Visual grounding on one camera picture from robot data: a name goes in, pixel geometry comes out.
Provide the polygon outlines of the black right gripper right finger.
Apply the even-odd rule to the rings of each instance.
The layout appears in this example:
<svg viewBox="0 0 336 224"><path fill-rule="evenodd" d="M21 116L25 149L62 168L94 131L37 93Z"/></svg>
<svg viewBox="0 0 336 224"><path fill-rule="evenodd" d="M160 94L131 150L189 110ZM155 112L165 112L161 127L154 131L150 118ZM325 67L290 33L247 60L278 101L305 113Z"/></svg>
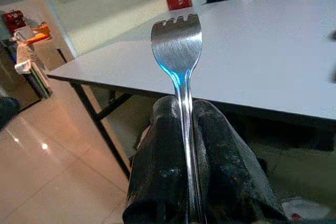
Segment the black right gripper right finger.
<svg viewBox="0 0 336 224"><path fill-rule="evenodd" d="M225 115L196 100L193 124L208 223L286 222L256 155Z"/></svg>

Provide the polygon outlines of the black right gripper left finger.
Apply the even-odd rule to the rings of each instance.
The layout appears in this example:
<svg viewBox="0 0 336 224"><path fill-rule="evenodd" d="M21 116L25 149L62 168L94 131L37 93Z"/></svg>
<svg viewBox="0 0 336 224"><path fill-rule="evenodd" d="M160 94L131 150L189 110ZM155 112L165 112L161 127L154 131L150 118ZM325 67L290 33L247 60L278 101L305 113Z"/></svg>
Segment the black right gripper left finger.
<svg viewBox="0 0 336 224"><path fill-rule="evenodd" d="M133 158L124 223L184 223L187 178L176 97L158 99Z"/></svg>

